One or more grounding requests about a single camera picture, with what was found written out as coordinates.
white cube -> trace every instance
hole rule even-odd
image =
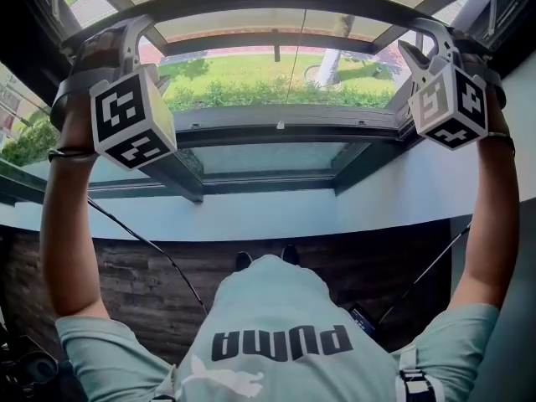
[[[177,151],[173,115],[145,69],[90,89],[95,150],[133,170]]]
[[[487,136],[486,82],[446,65],[410,97],[417,132],[456,150]]]

white wall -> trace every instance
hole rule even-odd
[[[536,53],[504,81],[505,114],[518,149],[521,199],[536,197]],[[474,145],[450,152],[422,142],[335,197],[329,190],[206,196],[201,205],[183,198],[104,199],[99,204],[152,240],[252,240],[336,234],[415,224],[472,213],[477,193]],[[39,229],[41,207],[0,209],[0,224]],[[95,237],[128,238],[96,213]]]
[[[457,234],[468,217],[451,221]],[[487,346],[486,356],[470,402],[536,400],[536,199],[521,205],[519,256],[512,283]],[[460,280],[465,262],[466,237],[452,250],[452,287]]]

lawn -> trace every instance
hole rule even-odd
[[[291,86],[291,95],[294,97],[294,101],[289,100],[289,102],[307,102],[307,94],[304,94],[304,90],[313,93],[314,98],[317,99],[311,102],[330,101],[332,97],[335,100],[336,95],[348,97],[352,91],[360,95],[381,95],[382,102],[386,96],[394,94],[394,81],[387,70],[383,70],[378,78],[374,78],[372,74],[378,66],[377,63],[347,58],[341,59],[338,67],[342,89],[339,86],[336,90],[309,91],[311,85],[307,85],[304,71],[307,67],[321,62],[321,54],[298,55]],[[281,61],[278,63],[274,62],[273,54],[230,55],[162,65],[158,67],[158,73],[172,77],[170,86],[164,95],[166,102],[174,110],[184,110],[184,107],[175,106],[175,101],[207,101],[214,98],[215,93],[221,93],[228,97],[232,95],[236,98],[240,91],[244,92],[243,95],[248,95],[251,91],[257,93],[259,90],[265,92],[266,89],[270,89],[271,99],[268,101],[260,99],[260,102],[284,102],[293,64],[293,54],[282,54]],[[301,98],[297,99],[296,94],[301,94]],[[319,95],[323,96],[322,100],[318,99]],[[355,105],[355,103],[346,103],[346,101],[348,100],[342,103],[335,101],[326,104]],[[254,103],[237,103],[236,100],[214,102],[212,100],[211,104],[207,106],[232,106],[236,104]]]

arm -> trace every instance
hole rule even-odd
[[[487,92],[490,131],[509,134],[494,91]],[[501,308],[518,255],[519,191],[512,149],[486,138],[478,143],[477,205],[466,264],[449,308],[486,303]]]
[[[59,146],[92,147],[88,97],[72,96]],[[60,316],[109,318],[102,303],[87,193],[93,162],[54,159],[44,197],[40,254],[52,307]]]

wooden wall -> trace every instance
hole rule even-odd
[[[39,234],[0,227],[0,301],[10,332],[28,334],[56,358],[63,354],[41,281]],[[208,306],[234,270],[236,254],[279,255],[292,243],[302,265],[330,287],[338,305],[360,302],[378,318],[443,250],[448,220],[376,231],[217,243],[159,243],[188,276]],[[128,325],[149,350],[170,363],[187,352],[204,313],[168,260],[136,241],[95,240],[102,296],[111,317]],[[384,322],[379,343],[387,350],[408,343],[446,308],[451,262],[446,257]]]

